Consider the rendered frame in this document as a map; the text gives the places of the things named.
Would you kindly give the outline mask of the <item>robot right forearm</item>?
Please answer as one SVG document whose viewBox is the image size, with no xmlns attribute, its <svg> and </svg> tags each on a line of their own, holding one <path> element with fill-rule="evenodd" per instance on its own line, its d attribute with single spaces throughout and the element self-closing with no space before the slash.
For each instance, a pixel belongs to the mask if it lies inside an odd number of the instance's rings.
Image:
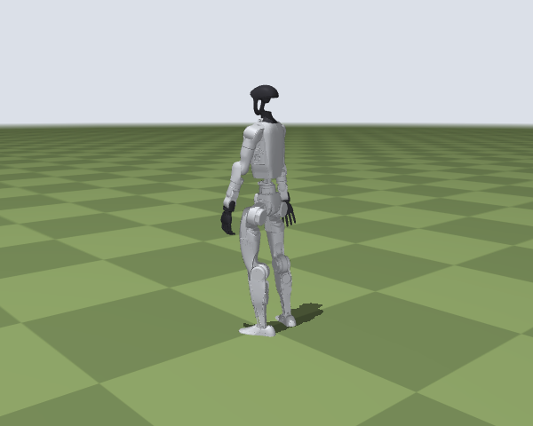
<svg viewBox="0 0 533 426">
<path fill-rule="evenodd" d="M 281 201 L 285 201 L 285 200 L 288 200 L 288 186 L 286 184 L 287 182 L 287 178 L 286 178 L 286 175 L 287 175 L 287 169 L 286 169 L 286 165 L 284 163 L 284 166 L 282 168 L 282 175 L 280 177 L 277 177 L 276 178 L 276 184 L 278 184 L 277 186 L 277 190 L 279 191 L 280 195 L 281 195 Z"/>
</svg>

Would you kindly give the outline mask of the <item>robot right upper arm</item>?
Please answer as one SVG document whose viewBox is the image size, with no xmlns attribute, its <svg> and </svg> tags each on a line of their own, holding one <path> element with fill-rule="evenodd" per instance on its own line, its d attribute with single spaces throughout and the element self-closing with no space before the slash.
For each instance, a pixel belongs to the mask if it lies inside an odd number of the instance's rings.
<svg viewBox="0 0 533 426">
<path fill-rule="evenodd" d="M 285 144 L 284 144 L 285 142 L 284 142 L 284 139 L 285 139 L 285 134 L 286 134 L 286 128 L 285 128 L 285 126 L 283 124 L 282 124 L 282 126 L 283 126 L 283 135 L 284 135 L 284 137 L 283 137 L 283 166 L 284 166 L 284 163 L 285 163 L 285 160 L 284 160 L 284 155 L 285 155 Z"/>
</svg>

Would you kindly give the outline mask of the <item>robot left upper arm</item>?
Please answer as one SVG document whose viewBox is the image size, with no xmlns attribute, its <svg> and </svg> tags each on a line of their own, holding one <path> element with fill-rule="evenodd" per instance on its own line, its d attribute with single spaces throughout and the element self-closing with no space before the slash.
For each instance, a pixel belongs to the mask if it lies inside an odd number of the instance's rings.
<svg viewBox="0 0 533 426">
<path fill-rule="evenodd" d="M 239 163 L 242 165 L 242 175 L 245 175 L 249 171 L 251 159 L 253 157 L 256 144 L 261 140 L 264 128 L 259 125 L 251 125 L 246 127 L 243 132 L 243 144 L 240 152 L 241 160 Z"/>
</svg>

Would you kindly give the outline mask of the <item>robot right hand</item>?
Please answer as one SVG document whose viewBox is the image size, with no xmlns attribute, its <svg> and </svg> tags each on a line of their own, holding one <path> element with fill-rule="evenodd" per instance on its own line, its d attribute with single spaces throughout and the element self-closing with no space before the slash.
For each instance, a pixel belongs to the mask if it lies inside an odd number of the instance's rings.
<svg viewBox="0 0 533 426">
<path fill-rule="evenodd" d="M 293 207 L 289 204 L 289 201 L 290 201 L 290 195 L 289 195 L 289 192 L 288 192 L 288 198 L 289 198 L 288 200 L 285 200 L 285 202 L 287 203 L 287 206 L 288 206 L 287 214 L 286 214 L 286 216 L 285 216 L 285 220 L 286 220 L 286 225 L 287 225 L 287 226 L 289 226 L 287 215 L 289 215 L 290 225 L 292 225 L 292 220 L 291 220 L 290 213 L 292 214 L 292 217 L 293 217 L 294 223 L 296 223 L 296 218 L 295 218 L 294 213 L 293 213 Z M 284 222 L 284 217 L 282 217 L 282 221 Z"/>
</svg>

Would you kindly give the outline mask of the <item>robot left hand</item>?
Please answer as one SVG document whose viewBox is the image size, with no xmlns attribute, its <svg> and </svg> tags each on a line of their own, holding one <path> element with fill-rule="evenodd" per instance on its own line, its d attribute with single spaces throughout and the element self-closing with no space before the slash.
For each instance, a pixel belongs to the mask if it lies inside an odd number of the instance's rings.
<svg viewBox="0 0 533 426">
<path fill-rule="evenodd" d="M 231 213 L 235 211 L 235 202 L 231 201 L 229 203 L 229 208 L 223 206 L 224 212 L 221 216 L 221 223 L 222 223 L 222 230 L 224 230 L 225 233 L 229 235 L 235 235 L 235 233 L 232 232 L 231 224 L 232 224 L 232 216 Z"/>
</svg>

